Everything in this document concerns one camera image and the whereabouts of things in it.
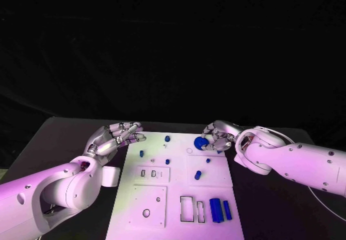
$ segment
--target black curtain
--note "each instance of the black curtain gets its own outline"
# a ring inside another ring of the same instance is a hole
[[[46,118],[306,129],[346,150],[345,3],[117,1],[0,11],[0,167]]]

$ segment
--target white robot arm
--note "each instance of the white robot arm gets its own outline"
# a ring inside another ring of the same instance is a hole
[[[274,169],[289,180],[346,197],[346,152],[294,143],[265,127],[245,130],[222,120],[206,126],[202,138],[209,131],[215,142],[203,145],[202,150],[224,151],[234,142],[234,160],[252,172],[267,175]]]
[[[94,203],[101,186],[116,187],[120,169],[104,166],[117,149],[146,137],[139,122],[101,127],[82,156],[0,185],[0,239],[33,240]],[[43,212],[42,201],[52,208]]]

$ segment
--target gray tabletop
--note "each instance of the gray tabletop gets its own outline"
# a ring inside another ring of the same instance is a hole
[[[0,183],[68,163],[82,154],[87,140],[100,126],[120,122],[130,121],[49,118]],[[206,124],[209,123],[201,125],[141,122],[144,131],[190,134],[201,134]],[[313,144],[304,130],[273,129],[296,142]],[[127,147],[118,150],[108,165],[123,168],[126,155]],[[225,152],[225,155],[245,239],[345,239],[346,224],[325,209],[307,187],[286,180],[276,171],[271,171],[267,176],[251,172],[234,161],[234,148]],[[117,190],[117,187],[103,187],[90,208],[46,233],[42,239],[105,239]]]

